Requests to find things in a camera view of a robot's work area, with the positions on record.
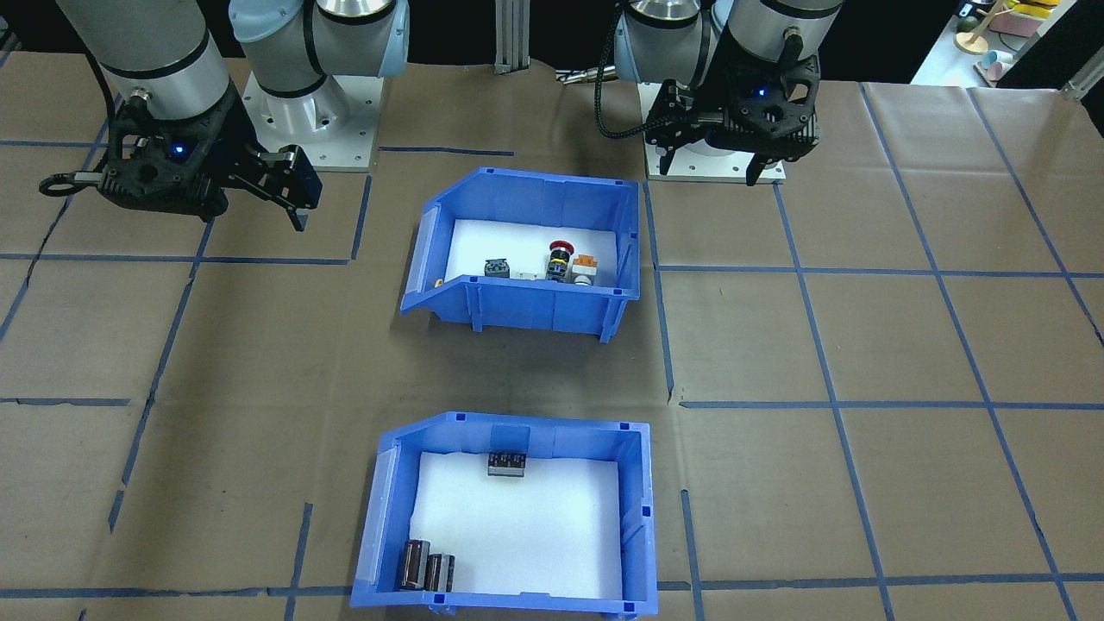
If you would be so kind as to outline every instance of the pink object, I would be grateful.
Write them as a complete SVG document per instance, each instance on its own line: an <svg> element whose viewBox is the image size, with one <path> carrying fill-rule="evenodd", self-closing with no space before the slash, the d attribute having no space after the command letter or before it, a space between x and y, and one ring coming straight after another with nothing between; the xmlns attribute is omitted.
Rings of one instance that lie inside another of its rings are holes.
<svg viewBox="0 0 1104 621"><path fill-rule="evenodd" d="M992 32L1004 32L1005 34L1015 34L1017 36L1031 36L1039 30L1043 21L1039 18L1032 18L1031 15L1013 11L992 18L992 21L989 22L989 30Z"/></svg>

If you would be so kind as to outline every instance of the blue tape line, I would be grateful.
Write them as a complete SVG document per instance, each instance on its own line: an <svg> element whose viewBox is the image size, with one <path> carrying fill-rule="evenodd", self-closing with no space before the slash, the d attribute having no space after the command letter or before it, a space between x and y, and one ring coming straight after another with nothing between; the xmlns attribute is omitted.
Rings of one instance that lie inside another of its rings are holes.
<svg viewBox="0 0 1104 621"><path fill-rule="evenodd" d="M352 585L348 587L299 587L298 589L275 587L267 589L266 593L274 598L340 597L352 594Z"/></svg>
<svg viewBox="0 0 1104 621"><path fill-rule="evenodd" d="M43 254L35 256L28 253L0 254L0 259L26 261L103 261L108 263L194 263L194 256L144 255L144 254ZM348 265L348 259L294 259L267 256L201 256L200 263L250 263L261 265Z"/></svg>
<svg viewBox="0 0 1104 621"><path fill-rule="evenodd" d="M656 215L651 209L651 187L648 185L647 179L644 180L644 211L648 217L648 240L651 242L651 267L660 271L664 267L659 264L659 238L656 235Z"/></svg>
<svg viewBox="0 0 1104 621"><path fill-rule="evenodd" d="M8 335L8 328L11 327L11 323L15 320L15 313L19 313L19 307L23 304L23 297L26 296L26 290L30 284L28 280L23 280L23 284L19 287L19 293L15 294L15 299L11 301L11 306L8 307L8 314L3 318L3 323L0 324L0 341L3 337Z"/></svg>
<svg viewBox="0 0 1104 621"><path fill-rule="evenodd" d="M164 375L164 369L169 364L169 355L172 352L172 345L177 340L177 333L180 330L180 322L184 316L184 308L188 306L188 299L192 295L192 286L195 284L195 273L199 271L201 265L200 257L203 256L203 252L206 250L208 241L211 240L211 230L214 229L214 220L208 222L206 227L203 229L203 236L200 239L199 249L195 251L195 260L192 262L192 269L188 273L188 284L184 285L184 290L180 294L180 302L177 304L177 313L172 317L172 325L169 328L169 334L164 339L164 346L161 348L161 358L158 360L157 370L153 372L153 380L150 382L149 394L146 397L146 406L142 408L141 418L138 419L138 428L135 430L134 440L130 441L130 452L127 453L127 463L123 469L123 487L125 488L130 484L130 475L134 474L135 462L138 460L138 446L141 444L142 434L146 432L146 423L149 421L149 413L153 409L153 402L157 400L157 389L161 385L161 376ZM112 530L115 529L115 520L118 519L118 513L115 512L113 516L108 519L108 526Z"/></svg>
<svg viewBox="0 0 1104 621"><path fill-rule="evenodd" d="M74 149L102 149L107 145L104 143L70 143L65 140L0 140L0 146L4 147L64 147Z"/></svg>
<svg viewBox="0 0 1104 621"><path fill-rule="evenodd" d="M265 259L263 256L202 256L199 263L245 263L250 265L348 265L348 259Z"/></svg>
<svg viewBox="0 0 1104 621"><path fill-rule="evenodd" d="M811 410L831 408L830 401L679 401L688 410Z"/></svg>
<svg viewBox="0 0 1104 621"><path fill-rule="evenodd" d="M1104 573L1062 573L1062 580L1066 582L1104 582Z"/></svg>
<svg viewBox="0 0 1104 621"><path fill-rule="evenodd" d="M1022 582L1051 582L1050 573L980 573L976 576L898 576L887 578L892 587L924 587L931 585L1012 585Z"/></svg>
<svg viewBox="0 0 1104 621"><path fill-rule="evenodd" d="M455 147L380 147L381 151L400 154L460 154L513 157L513 151L493 151L484 149L459 149Z"/></svg>
<svg viewBox="0 0 1104 621"><path fill-rule="evenodd" d="M690 582L683 582L681 580L660 580L657 583L657 587L660 591L689 591L693 588L690 586Z"/></svg>
<svg viewBox="0 0 1104 621"><path fill-rule="evenodd" d="M648 219L648 241L651 243L652 276L656 280L656 306L659 309L659 340L664 348L664 373L667 376L667 400L675 393L675 366L671 362L671 339L667 331L667 307L664 305L664 283L659 277L659 243L656 241L656 219L651 212L651 188L644 180L644 209Z"/></svg>
<svg viewBox="0 0 1104 621"><path fill-rule="evenodd" d="M659 340L664 348L664 375L667 376L667 400L675 393L675 364L671 361L671 338L667 331L667 307L664 305L664 283L659 272L652 272L656 278L656 306L659 308Z"/></svg>
<svg viewBox="0 0 1104 621"><path fill-rule="evenodd" d="M261 587L230 591L173 591L155 589L0 589L0 599L116 599L116 598L253 598Z"/></svg>
<svg viewBox="0 0 1104 621"><path fill-rule="evenodd" d="M1066 582L1104 582L1104 573L1063 573ZM979 573L952 576L893 576L885 578L892 587L922 587L931 585L1015 585L1050 582L1050 573ZM692 586L682 581L659 582L660 591L691 591ZM808 578L797 580L704 580L703 591L743 591L765 589L841 589L877 586L875 578ZM138 588L81 588L81 589L0 589L0 599L113 599L113 598L177 598L177 597L342 597L352 593L352 586L300 587L246 587L213 591L176 591Z"/></svg>
<svg viewBox="0 0 1104 621"><path fill-rule="evenodd" d="M44 399L38 397L0 397L0 403L15 403L17 406L75 406L77 408L125 408L130 404L129 399L72 399L57 398Z"/></svg>
<svg viewBox="0 0 1104 621"><path fill-rule="evenodd" d="M307 536L310 534L310 514L314 511L315 505L304 503L302 522L299 525L299 541L295 547L295 568L291 570L290 589L293 594L287 598L287 604L284 607L284 621L293 621L295 619L296 593L294 591L299 589L299 579L302 577L302 559L307 556Z"/></svg>
<svg viewBox="0 0 1104 621"><path fill-rule="evenodd" d="M893 169L893 176L896 178L898 187L901 189L901 196L904 198L905 207L909 209L909 215L912 218L913 225L916 228L916 234L920 236L921 245L924 246L924 254L927 255L927 262L931 264L932 271L935 272L935 282L940 285L940 293L943 295L943 302L946 304L947 312L951 314L951 320L955 326L958 340L962 343L963 350L966 352L966 359L969 361L970 371L974 373L974 379L977 381L978 389L981 392L981 399L987 404L986 409L989 413L989 420L992 422L992 429L997 434L997 440L1000 442L1000 449L1005 453L1005 461L1008 462L1008 467L1012 473L1012 480L1016 482L1016 488L1020 493L1020 499L1023 503L1023 508L1027 511L1028 517L1031 519L1031 526L1034 528L1036 535L1039 539L1039 546L1042 548L1043 556L1047 558L1047 566L1050 568L1051 577L1054 580L1054 585L1058 587L1058 592L1062 598L1062 603L1065 606L1065 612L1069 615L1070 621L1078 621L1078 613L1073 610L1073 603L1070 601L1070 594L1066 592L1065 585L1062 582L1062 577L1058 571L1054 555L1051 552L1050 545L1047 544L1047 537L1043 535L1042 528L1039 526L1034 507L1031 505L1031 498L1028 496L1027 486L1023 484L1023 477L1020 476L1020 471L1016 466L1016 460L1012 457L1012 451L1009 448L1008 441L1005 438L1005 432L1000 427L1000 420L997 418L997 411L994 408L989 390L986 388L985 379L981 377L981 370L977 365L977 359L974 357L974 351L966 338L966 330L963 328L962 322L958 319L958 313L955 310L955 305L951 299L951 293L947 291L946 282L944 282L943 276L940 274L938 264L935 261L935 254L932 252L932 248L927 243L927 235L924 234L924 228L921 225L920 218L916 215L916 209L912 203L912 197L909 193L909 189L904 185L904 179L901 177L901 170L898 168L896 160L893 159L893 154L890 151L889 144L885 141L885 135L882 131L881 123L878 120L878 115L874 114L874 108L870 103L870 96L867 94L864 85L859 84L859 93L862 95L862 101L867 106L867 112L870 114L870 119L873 122L874 131L877 131L882 149L885 151L885 158L889 160L890 167ZM1015 171L1012 171L1010 167L1009 171L1012 172L1013 179L1017 181L1017 185L1019 185L1019 179L1015 176ZM1028 200L1026 193L1023 194L1023 199ZM1065 267L1061 263L1059 263L1059 267L1062 272L1065 272Z"/></svg>
<svg viewBox="0 0 1104 621"><path fill-rule="evenodd" d="M992 126L989 125L989 119L981 112L981 106L977 103L977 97L974 93L966 90L966 95L969 97L972 104L974 104L974 109L977 110L978 118L981 119L981 125L985 126L985 130L989 134L989 139L992 140L992 146L997 147L997 152L1000 154L1000 159L1004 160L1005 167L1008 169L1008 173L1011 175L1012 181L1016 182L1016 189L1020 191L1020 197L1023 199L1023 204L1027 206L1028 212L1031 213L1031 219L1034 220L1036 227L1039 229L1039 233L1042 235L1043 241L1047 242L1047 248L1050 249L1050 254L1054 257L1054 263L1058 264L1059 271L1062 272L1062 276L1065 277L1065 284L1069 285L1070 291L1073 292L1073 297L1078 301L1078 306L1081 307L1081 312L1085 314L1089 323L1093 326L1093 331L1096 333L1096 340L1104 345L1104 336L1101 335L1100 325L1096 319L1093 318L1092 312L1089 310L1089 306L1085 304L1085 299L1081 297L1081 292L1078 291L1078 285L1073 282L1070 276L1070 271L1065 269L1065 263L1062 261L1062 256L1058 253L1058 246L1054 245L1054 241L1050 239L1050 234L1047 233L1047 228L1042 224L1042 219L1039 218L1039 212L1036 211L1034 203L1028 197L1027 189L1023 188L1023 183L1020 182L1020 176L1016 173L1016 168L1012 166L1011 160L1008 159L1008 154L1005 152L1005 147L1000 144L997 138L996 131L992 130Z"/></svg>
<svg viewBox="0 0 1104 621"><path fill-rule="evenodd" d="M793 274L793 267L772 265L657 265L659 272L739 272L749 274Z"/></svg>
<svg viewBox="0 0 1104 621"><path fill-rule="evenodd" d="M837 401L843 410L879 409L988 409L998 410L1104 410L1104 403L1025 403L1013 401ZM689 410L811 410L831 408L830 401L680 401Z"/></svg>
<svg viewBox="0 0 1104 621"><path fill-rule="evenodd" d="M682 491L682 527L687 533L687 556L690 559L690 591L693 593L696 621L705 621L705 604L701 598L701 573L698 571L698 543L693 537L693 517L690 515L690 492Z"/></svg>
<svg viewBox="0 0 1104 621"><path fill-rule="evenodd" d="M368 215L368 197L372 192L372 176L368 175L364 177L364 191L360 197L360 214L357 217L357 232L352 235L352 252L349 254L349 259L357 261L357 255L360 254L360 240L364 234L364 218Z"/></svg>
<svg viewBox="0 0 1104 621"><path fill-rule="evenodd" d="M859 519L862 522L862 530L867 537L867 547L870 548L870 560L874 567L878 591L882 596L885 621L893 621L893 602L890 601L890 590L885 583L885 572L882 569L881 555L878 552L878 543L874 540L874 529L870 524L867 501L862 495L862 485L859 483L859 471L854 466L854 457L851 455L851 444L847 439L847 429L843 425L843 415L840 413L839 403L837 402L836 387L831 380L831 371L828 369L828 358L825 356L824 341L820 338L820 329L817 327L817 317L813 312L813 298L809 295L808 283L805 280L802 259L797 253L797 242L794 239L794 231L789 225L789 217L786 214L786 201L783 200L782 189L778 186L774 186L774 198L778 203L778 215L782 217L782 228L786 232L786 243L789 244L789 254L794 260L794 267L797 270L797 284L802 290L805 313L808 315L809 329L813 331L813 344L816 347L817 360L820 362L820 372L824 375L825 387L828 390L828 400L831 402L832 418L836 421L836 432L839 434L840 446L843 451L843 461L847 463L847 473L851 478L851 490L854 493L854 501L859 507Z"/></svg>
<svg viewBox="0 0 1104 621"><path fill-rule="evenodd" d="M981 278L1062 278L1065 274L1061 272L995 272L995 271L973 271L973 270L940 270L943 276L970 276Z"/></svg>
<svg viewBox="0 0 1104 621"><path fill-rule="evenodd" d="M765 589L847 589L877 587L877 578L813 578L806 580L709 580L707 591L757 591Z"/></svg>
<svg viewBox="0 0 1104 621"><path fill-rule="evenodd" d="M119 512L123 511L123 495L126 494L123 490L117 490L115 492L115 502L112 503L112 512L107 514L107 530L109 533L115 533L115 523L119 519Z"/></svg>

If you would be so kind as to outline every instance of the black capacitor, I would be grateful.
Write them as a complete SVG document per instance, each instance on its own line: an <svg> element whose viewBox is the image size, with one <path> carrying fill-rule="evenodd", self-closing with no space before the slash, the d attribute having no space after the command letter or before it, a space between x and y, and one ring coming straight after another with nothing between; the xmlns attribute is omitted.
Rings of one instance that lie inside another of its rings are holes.
<svg viewBox="0 0 1104 621"><path fill-rule="evenodd" d="M399 568L399 588L405 591L421 591L425 583L426 562L429 557L429 541L410 539L403 546L402 566Z"/></svg>

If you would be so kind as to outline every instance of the metal mounting plate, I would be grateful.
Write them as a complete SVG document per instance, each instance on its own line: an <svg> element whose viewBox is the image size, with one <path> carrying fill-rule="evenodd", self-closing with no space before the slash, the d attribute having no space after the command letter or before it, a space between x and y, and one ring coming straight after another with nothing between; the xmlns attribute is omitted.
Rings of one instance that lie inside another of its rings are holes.
<svg viewBox="0 0 1104 621"><path fill-rule="evenodd" d="M383 78L354 75L338 75L335 78L346 92L351 112L348 120L337 128L339 131L327 134L321 140L317 136L297 139L272 130L261 112L264 93L252 73L242 98L250 120L257 129L257 139L269 151L296 144L302 147L315 170L367 172L375 149L375 131L383 107Z"/></svg>
<svg viewBox="0 0 1104 621"><path fill-rule="evenodd" d="M640 94L640 117L647 118L651 103L659 94L659 84L645 82L637 84ZM648 165L648 179L659 181L712 181L721 183L743 183L746 180L744 171L752 160L752 154L744 151L731 151L731 155L703 155L691 149L699 148L703 151L716 151L703 140L687 145L675 154L671 169L667 175L659 173L659 154L656 148L645 144L644 155ZM761 183L781 182L786 179L786 169L783 164L768 167L760 175Z"/></svg>

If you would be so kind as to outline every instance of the black electronic component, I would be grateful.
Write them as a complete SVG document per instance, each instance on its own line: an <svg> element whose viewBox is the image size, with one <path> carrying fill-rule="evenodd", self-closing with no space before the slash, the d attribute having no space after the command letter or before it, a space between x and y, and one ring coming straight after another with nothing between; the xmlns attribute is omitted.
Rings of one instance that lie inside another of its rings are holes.
<svg viewBox="0 0 1104 621"><path fill-rule="evenodd" d="M524 476L524 453L491 453L487 455L488 476Z"/></svg>
<svg viewBox="0 0 1104 621"><path fill-rule="evenodd" d="M429 555L425 568L425 590L452 592L453 570L456 557L453 555Z"/></svg>
<svg viewBox="0 0 1104 621"><path fill-rule="evenodd" d="M510 264L505 259L488 259L484 262L484 276L509 278Z"/></svg>
<svg viewBox="0 0 1104 621"><path fill-rule="evenodd" d="M402 566L399 568L399 588L421 591L425 585L429 541L408 539L403 546Z"/></svg>
<svg viewBox="0 0 1104 621"><path fill-rule="evenodd" d="M556 240L549 244L549 252L551 254L544 277L562 283L567 277L567 266L571 264L571 255L575 253L575 246L563 240Z"/></svg>

